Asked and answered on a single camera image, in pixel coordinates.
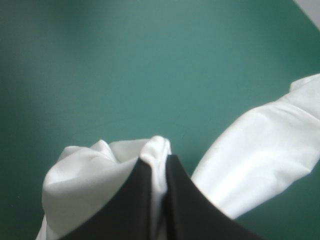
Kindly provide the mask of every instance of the crumpled white fabric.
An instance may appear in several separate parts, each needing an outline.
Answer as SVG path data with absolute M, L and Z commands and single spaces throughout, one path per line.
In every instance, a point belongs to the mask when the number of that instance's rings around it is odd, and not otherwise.
M 212 144 L 192 180 L 232 219 L 283 192 L 320 158 L 320 74 L 240 116 Z
M 156 237 L 160 229 L 157 239 L 165 240 L 160 207 L 169 154 L 170 142 L 160 136 L 66 147 L 43 183 L 45 216 L 36 240 L 56 240 L 89 219 L 125 182 L 138 156 L 152 169 L 151 231 Z M 234 219 L 310 173 L 319 158 L 317 74 L 293 82 L 287 95 L 239 117 L 212 144 L 191 179 Z
M 138 156 L 152 169 L 151 230 L 156 234 L 168 154 L 170 142 L 161 136 L 66 147 L 43 182 L 45 216 L 36 240 L 59 239 L 93 216 L 123 185 Z

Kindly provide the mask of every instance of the white fabric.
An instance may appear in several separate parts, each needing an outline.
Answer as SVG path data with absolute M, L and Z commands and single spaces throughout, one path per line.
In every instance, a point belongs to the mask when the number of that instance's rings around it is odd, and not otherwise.
M 152 238 L 165 240 L 161 200 L 169 154 L 170 142 L 160 136 L 66 147 L 43 183 L 45 216 L 36 240 L 56 240 L 99 211 L 138 156 L 152 169 Z M 310 173 L 319 158 L 320 74 L 293 82 L 287 95 L 238 118 L 209 148 L 191 179 L 234 219 Z
M 128 178 L 139 155 L 152 169 L 151 226 L 156 232 L 160 202 L 167 191 L 168 154 L 170 143 L 160 136 L 66 147 L 43 182 L 45 216 L 36 240 L 58 239 L 99 211 Z
M 320 74 L 239 117 L 209 148 L 192 180 L 234 219 L 310 173 L 320 158 Z

